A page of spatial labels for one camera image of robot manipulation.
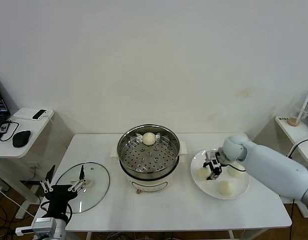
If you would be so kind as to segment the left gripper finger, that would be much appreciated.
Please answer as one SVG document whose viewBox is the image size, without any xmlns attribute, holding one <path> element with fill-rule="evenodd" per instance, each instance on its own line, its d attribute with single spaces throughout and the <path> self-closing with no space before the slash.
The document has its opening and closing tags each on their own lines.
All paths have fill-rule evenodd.
<svg viewBox="0 0 308 240">
<path fill-rule="evenodd" d="M 79 172 L 79 180 L 75 181 L 72 184 L 72 186 L 68 188 L 68 191 L 80 193 L 80 191 L 83 189 L 85 185 L 86 185 L 86 179 L 85 179 L 84 165 L 82 165 Z"/>
<path fill-rule="evenodd" d="M 42 186 L 45 194 L 53 191 L 51 181 L 54 175 L 55 167 L 56 165 L 53 165 L 52 168 L 47 172 L 45 179 L 40 181 L 40 185 Z"/>
</svg>

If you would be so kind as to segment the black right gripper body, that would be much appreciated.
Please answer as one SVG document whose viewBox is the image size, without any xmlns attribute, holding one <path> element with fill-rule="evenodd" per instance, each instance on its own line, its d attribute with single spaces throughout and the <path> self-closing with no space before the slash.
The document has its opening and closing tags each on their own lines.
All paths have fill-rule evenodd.
<svg viewBox="0 0 308 240">
<path fill-rule="evenodd" d="M 209 166 L 210 170 L 222 169 L 221 163 L 218 160 L 218 155 L 219 154 L 216 151 L 213 151 L 213 150 L 206 151 L 206 153 L 205 153 L 205 156 L 206 156 L 205 161 L 211 163 L 211 165 Z"/>
</svg>

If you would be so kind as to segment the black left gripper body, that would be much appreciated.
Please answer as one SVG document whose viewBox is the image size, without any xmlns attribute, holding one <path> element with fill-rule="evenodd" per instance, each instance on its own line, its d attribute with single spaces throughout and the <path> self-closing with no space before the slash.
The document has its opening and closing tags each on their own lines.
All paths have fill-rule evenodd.
<svg viewBox="0 0 308 240">
<path fill-rule="evenodd" d="M 47 218 L 54 218 L 60 220 L 69 220 L 66 215 L 67 205 L 70 200 L 77 197 L 76 191 L 69 191 L 70 185 L 53 185 L 53 191 L 45 194 L 45 198 L 49 201 L 48 209 L 45 214 Z"/>
</svg>

